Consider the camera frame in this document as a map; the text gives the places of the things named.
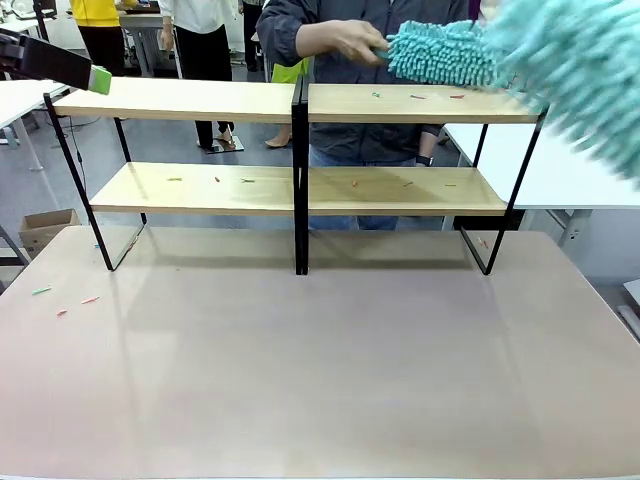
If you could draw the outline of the person's right hand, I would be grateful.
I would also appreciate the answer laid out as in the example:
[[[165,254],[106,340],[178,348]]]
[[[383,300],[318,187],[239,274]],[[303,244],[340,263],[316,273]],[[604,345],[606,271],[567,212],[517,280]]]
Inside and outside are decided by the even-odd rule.
[[[381,62],[376,51],[389,50],[389,43],[382,34],[363,20],[330,20],[302,25],[297,31],[295,46],[299,57],[336,51],[351,61],[369,66]]]

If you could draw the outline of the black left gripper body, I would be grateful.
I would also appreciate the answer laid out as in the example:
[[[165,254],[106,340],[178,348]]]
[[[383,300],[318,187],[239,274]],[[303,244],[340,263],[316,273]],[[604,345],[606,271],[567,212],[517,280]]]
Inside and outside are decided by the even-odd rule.
[[[19,75],[19,61],[22,55],[20,44],[22,34],[5,28],[1,29],[1,79],[12,80]]]

